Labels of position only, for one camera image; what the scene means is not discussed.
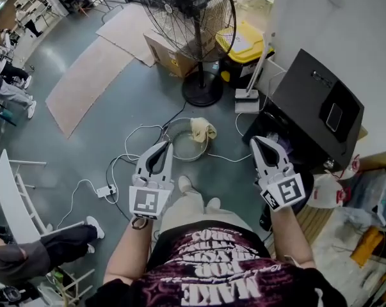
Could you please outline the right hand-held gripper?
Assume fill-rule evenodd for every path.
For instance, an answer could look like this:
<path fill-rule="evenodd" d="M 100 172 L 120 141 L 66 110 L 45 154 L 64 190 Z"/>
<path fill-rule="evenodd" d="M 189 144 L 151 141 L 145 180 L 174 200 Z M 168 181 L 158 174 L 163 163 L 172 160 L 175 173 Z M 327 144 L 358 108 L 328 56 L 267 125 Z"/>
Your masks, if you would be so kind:
<path fill-rule="evenodd" d="M 305 198 L 301 175 L 288 166 L 289 158 L 282 146 L 268 138 L 253 136 L 250 150 L 261 198 L 272 211 L 290 207 Z"/>

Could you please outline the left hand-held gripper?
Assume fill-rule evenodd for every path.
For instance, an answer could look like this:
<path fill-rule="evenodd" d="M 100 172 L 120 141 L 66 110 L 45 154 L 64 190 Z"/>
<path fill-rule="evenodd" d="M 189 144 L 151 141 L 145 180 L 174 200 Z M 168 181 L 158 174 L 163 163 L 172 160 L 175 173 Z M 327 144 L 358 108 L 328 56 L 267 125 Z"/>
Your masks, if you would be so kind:
<path fill-rule="evenodd" d="M 174 190 L 172 166 L 173 144 L 169 141 L 150 147 L 140 156 L 129 187 L 129 210 L 134 217 L 161 219 Z M 142 177 L 143 174 L 157 178 Z"/>

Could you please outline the beige clothes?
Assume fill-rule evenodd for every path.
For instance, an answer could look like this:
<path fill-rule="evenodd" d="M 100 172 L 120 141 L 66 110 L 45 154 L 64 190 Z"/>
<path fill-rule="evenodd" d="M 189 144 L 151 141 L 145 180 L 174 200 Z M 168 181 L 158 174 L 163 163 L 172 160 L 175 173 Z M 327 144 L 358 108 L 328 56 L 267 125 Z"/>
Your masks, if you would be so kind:
<path fill-rule="evenodd" d="M 198 143 L 203 143 L 207 139 L 215 139 L 217 136 L 215 127 L 205 118 L 191 118 L 190 125 L 192 138 Z"/>

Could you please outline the black washing machine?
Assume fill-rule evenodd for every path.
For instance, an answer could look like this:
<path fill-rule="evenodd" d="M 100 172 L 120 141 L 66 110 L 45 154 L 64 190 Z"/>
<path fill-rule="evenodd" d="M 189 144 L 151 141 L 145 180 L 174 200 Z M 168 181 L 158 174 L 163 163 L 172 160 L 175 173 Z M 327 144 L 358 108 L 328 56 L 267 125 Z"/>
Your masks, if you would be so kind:
<path fill-rule="evenodd" d="M 287 155 L 288 166 L 292 166 L 294 172 L 301 175 L 305 189 L 305 198 L 292 205 L 295 213 L 302 209 L 311 195 L 315 174 L 342 171 L 348 166 L 362 124 L 361 121 L 359 130 L 352 130 L 346 142 L 338 142 L 319 118 L 321 105 L 332 87 L 328 88 L 313 79 L 313 71 L 330 80 L 332 87 L 336 81 L 341 81 L 307 51 L 300 50 L 289 70 L 281 74 L 282 79 L 275 91 L 265 96 L 266 102 L 260 113 L 243 136 L 249 148 L 253 136 L 266 138 L 269 132 L 276 132 L 290 140 L 293 151 Z M 363 119 L 364 105 L 361 105 Z M 266 204 L 259 219 L 265 231 L 271 230 L 271 212 Z"/>

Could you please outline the person's right forearm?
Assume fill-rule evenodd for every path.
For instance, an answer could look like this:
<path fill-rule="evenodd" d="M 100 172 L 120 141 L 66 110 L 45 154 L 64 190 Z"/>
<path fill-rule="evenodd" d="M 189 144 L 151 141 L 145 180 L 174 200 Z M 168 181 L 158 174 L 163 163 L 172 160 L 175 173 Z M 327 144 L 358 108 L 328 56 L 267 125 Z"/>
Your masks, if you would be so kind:
<path fill-rule="evenodd" d="M 277 260 L 290 256 L 301 268 L 316 268 L 312 250 L 291 207 L 272 211 L 271 225 Z"/>

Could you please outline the person's left forearm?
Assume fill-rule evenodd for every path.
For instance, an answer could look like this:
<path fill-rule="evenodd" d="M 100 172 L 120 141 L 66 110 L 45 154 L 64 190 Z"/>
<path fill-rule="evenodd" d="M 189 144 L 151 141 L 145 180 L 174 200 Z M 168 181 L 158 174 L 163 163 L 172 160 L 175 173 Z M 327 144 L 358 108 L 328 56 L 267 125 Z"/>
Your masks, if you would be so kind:
<path fill-rule="evenodd" d="M 123 236 L 111 255 L 103 284 L 119 279 L 130 285 L 145 272 L 152 237 L 153 222 L 141 230 L 134 229 L 129 223 Z"/>

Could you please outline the person's left white shoe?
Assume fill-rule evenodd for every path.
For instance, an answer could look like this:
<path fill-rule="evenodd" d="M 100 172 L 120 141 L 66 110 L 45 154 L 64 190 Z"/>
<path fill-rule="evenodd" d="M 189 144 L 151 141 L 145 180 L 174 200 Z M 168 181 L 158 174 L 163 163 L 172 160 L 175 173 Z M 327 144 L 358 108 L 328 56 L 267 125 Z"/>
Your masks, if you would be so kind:
<path fill-rule="evenodd" d="M 191 180 L 185 175 L 182 175 L 179 177 L 178 186 L 179 186 L 179 191 L 182 194 L 193 190 L 193 185 L 191 183 Z"/>

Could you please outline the white power strip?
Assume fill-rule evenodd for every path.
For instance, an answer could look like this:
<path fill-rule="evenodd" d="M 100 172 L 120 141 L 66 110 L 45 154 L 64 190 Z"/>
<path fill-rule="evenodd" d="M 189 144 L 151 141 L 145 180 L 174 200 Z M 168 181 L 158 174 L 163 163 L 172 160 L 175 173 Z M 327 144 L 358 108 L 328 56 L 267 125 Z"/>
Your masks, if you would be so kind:
<path fill-rule="evenodd" d="M 113 184 L 100 187 L 96 190 L 96 194 L 99 198 L 107 198 L 108 196 L 116 194 L 116 192 L 117 189 Z"/>

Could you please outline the white mop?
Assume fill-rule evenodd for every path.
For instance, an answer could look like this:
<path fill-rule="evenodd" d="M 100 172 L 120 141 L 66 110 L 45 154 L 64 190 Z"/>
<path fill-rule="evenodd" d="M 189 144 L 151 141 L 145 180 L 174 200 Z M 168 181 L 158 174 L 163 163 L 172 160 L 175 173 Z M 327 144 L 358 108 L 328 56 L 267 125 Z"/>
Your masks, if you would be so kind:
<path fill-rule="evenodd" d="M 262 34 L 262 54 L 256 64 L 254 73 L 246 89 L 236 89 L 235 92 L 235 113 L 256 113 L 259 110 L 259 92 L 255 84 L 262 70 L 263 63 L 269 53 L 269 42 L 265 33 Z"/>

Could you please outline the person's beige trousers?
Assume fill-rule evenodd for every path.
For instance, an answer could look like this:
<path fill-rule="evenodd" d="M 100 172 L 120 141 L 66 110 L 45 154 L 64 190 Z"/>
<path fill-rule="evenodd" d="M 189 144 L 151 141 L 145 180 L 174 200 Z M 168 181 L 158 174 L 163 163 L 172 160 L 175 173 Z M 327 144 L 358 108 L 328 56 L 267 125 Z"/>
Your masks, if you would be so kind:
<path fill-rule="evenodd" d="M 202 195 L 192 190 L 170 206 L 163 215 L 159 234 L 187 224 L 201 221 L 219 221 L 253 231 L 236 213 L 222 209 L 211 209 L 204 206 Z"/>

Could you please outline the smartphone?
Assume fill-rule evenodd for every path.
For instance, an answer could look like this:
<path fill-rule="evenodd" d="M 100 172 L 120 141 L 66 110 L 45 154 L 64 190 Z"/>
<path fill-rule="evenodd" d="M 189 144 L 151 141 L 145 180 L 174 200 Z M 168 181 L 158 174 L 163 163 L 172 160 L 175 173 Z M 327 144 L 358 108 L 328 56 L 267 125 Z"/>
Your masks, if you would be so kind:
<path fill-rule="evenodd" d="M 342 118 L 342 109 L 333 103 L 326 119 L 326 126 L 332 131 L 337 132 Z"/>

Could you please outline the black pad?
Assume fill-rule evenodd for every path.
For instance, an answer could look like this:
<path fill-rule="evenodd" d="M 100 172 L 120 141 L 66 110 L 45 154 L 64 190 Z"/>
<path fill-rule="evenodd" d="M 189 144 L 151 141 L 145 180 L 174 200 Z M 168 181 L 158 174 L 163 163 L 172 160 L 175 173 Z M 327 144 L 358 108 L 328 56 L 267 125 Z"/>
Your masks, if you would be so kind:
<path fill-rule="evenodd" d="M 356 99 L 356 96 L 341 82 L 336 81 L 330 93 L 321 105 L 319 118 L 326 125 L 326 119 L 333 103 L 336 103 L 342 109 L 342 118 L 337 132 L 330 132 L 336 137 L 338 142 L 346 142 L 352 130 L 360 128 L 362 121 L 362 105 Z"/>

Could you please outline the black eyeglasses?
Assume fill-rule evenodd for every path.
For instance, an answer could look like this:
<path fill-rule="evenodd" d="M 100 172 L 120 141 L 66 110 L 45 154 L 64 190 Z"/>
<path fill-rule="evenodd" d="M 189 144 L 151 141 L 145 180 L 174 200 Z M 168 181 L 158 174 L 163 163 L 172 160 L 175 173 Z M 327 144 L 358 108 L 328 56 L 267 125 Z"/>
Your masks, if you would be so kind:
<path fill-rule="evenodd" d="M 322 75 L 320 75 L 319 73 L 317 73 L 316 71 L 313 71 L 311 73 L 311 76 L 313 79 L 320 82 L 322 85 L 325 85 L 328 88 L 332 87 L 332 82 L 330 80 L 328 80 L 327 78 L 323 77 Z"/>

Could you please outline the pile of clear plastic bags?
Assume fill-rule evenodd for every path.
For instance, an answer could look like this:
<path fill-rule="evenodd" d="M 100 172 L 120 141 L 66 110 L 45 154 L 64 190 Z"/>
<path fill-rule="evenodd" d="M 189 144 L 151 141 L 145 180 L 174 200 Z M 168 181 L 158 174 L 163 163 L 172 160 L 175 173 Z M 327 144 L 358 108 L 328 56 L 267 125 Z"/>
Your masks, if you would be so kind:
<path fill-rule="evenodd" d="M 386 168 L 357 173 L 346 182 L 346 189 L 342 210 L 348 219 L 386 229 Z"/>

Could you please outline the brown cardboard box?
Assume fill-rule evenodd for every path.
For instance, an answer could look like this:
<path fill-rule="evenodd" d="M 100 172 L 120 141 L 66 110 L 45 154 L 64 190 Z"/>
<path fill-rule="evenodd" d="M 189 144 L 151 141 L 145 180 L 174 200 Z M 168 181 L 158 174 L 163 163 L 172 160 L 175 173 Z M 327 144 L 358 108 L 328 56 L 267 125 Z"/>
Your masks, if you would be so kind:
<path fill-rule="evenodd" d="M 199 50 L 205 63 L 224 57 L 216 38 L 203 29 L 200 31 L 202 45 L 198 46 L 192 18 L 184 20 L 184 15 L 179 12 L 171 14 L 158 8 L 148 10 L 147 15 L 152 23 L 151 29 L 143 34 L 147 45 L 154 60 L 171 73 L 184 78 L 195 71 Z"/>

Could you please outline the brown cardboard floor sheet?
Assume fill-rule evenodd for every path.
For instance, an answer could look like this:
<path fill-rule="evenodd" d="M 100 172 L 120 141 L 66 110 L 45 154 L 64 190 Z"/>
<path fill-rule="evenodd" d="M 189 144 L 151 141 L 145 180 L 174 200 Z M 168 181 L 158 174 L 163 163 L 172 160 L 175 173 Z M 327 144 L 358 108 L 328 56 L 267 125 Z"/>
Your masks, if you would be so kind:
<path fill-rule="evenodd" d="M 125 50 L 98 37 L 75 60 L 45 101 L 66 138 L 133 59 Z"/>
<path fill-rule="evenodd" d="M 119 11 L 96 34 L 123 49 L 133 57 L 151 67 L 155 63 L 144 35 L 157 36 L 145 9 L 140 4 L 129 3 Z"/>

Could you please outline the large cardboard panel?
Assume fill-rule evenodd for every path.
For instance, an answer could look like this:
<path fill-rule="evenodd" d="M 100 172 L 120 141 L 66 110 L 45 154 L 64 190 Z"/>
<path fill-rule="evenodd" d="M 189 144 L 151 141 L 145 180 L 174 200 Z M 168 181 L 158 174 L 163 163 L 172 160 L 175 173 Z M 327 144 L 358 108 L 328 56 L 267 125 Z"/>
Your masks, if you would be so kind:
<path fill-rule="evenodd" d="M 386 151 L 366 156 L 360 160 L 360 171 L 386 168 Z"/>

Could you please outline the yellow lid trash bin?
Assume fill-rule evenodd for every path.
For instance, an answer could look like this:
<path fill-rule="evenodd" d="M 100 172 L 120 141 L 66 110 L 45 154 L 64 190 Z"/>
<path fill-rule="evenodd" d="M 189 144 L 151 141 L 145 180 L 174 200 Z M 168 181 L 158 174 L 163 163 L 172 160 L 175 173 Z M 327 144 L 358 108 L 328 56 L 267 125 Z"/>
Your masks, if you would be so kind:
<path fill-rule="evenodd" d="M 240 22 L 229 54 L 220 60 L 221 78 L 231 88 L 246 88 L 263 49 L 261 31 L 245 21 Z"/>

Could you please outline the person's black printed t-shirt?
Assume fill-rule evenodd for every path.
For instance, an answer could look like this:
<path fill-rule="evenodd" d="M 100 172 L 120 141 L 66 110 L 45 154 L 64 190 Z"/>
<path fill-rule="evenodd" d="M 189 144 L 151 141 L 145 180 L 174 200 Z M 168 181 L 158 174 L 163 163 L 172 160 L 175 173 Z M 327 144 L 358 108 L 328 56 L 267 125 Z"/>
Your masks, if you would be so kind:
<path fill-rule="evenodd" d="M 290 256 L 272 259 L 249 230 L 200 221 L 167 230 L 145 273 L 131 284 L 115 279 L 86 307 L 348 307 L 314 268 Z"/>

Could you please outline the orange bag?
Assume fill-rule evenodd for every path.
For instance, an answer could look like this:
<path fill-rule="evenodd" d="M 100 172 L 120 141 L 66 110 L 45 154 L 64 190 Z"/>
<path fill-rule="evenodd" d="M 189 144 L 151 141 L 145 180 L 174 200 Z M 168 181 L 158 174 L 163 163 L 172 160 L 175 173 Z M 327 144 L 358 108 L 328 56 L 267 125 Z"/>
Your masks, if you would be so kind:
<path fill-rule="evenodd" d="M 382 243 L 383 239 L 384 236 L 381 231 L 374 226 L 370 226 L 361 236 L 350 258 L 360 268 L 363 268 L 375 249 Z"/>

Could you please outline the white table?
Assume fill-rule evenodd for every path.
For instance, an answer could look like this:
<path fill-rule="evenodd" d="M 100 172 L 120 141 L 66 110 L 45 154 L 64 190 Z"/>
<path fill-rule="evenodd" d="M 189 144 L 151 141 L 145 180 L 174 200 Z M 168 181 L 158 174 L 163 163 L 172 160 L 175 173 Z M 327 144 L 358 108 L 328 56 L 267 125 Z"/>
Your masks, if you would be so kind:
<path fill-rule="evenodd" d="M 44 225 L 31 201 L 28 189 L 20 175 L 21 166 L 45 166 L 46 162 L 10 160 L 6 150 L 0 155 L 0 205 L 8 227 L 18 244 L 39 240 L 52 231 Z"/>

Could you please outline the white stool frame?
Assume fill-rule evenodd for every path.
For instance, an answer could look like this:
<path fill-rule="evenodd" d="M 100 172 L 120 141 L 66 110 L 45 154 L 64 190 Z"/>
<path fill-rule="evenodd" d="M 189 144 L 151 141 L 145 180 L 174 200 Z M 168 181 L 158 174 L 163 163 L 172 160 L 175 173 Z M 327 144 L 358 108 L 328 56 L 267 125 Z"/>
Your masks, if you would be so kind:
<path fill-rule="evenodd" d="M 40 292 L 50 307 L 76 307 L 82 297 L 92 288 L 92 285 L 84 287 L 83 282 L 95 272 L 90 269 L 81 276 L 69 273 L 57 267 L 46 274 L 46 283 L 40 287 Z"/>

